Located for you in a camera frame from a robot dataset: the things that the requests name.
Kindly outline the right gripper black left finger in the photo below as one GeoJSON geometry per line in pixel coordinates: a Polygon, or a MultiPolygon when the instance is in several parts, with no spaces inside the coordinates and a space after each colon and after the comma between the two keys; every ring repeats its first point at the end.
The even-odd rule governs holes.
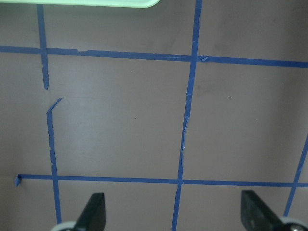
{"type": "Polygon", "coordinates": [[[103,231],[106,226],[104,193],[93,193],[77,221],[57,224],[52,231],[103,231]]]}

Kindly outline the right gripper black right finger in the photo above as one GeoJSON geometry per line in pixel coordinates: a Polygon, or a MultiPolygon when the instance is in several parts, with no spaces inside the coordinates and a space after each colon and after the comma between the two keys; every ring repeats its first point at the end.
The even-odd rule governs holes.
{"type": "Polygon", "coordinates": [[[241,192],[241,222],[247,231],[306,231],[302,221],[277,216],[253,191],[241,192]]]}

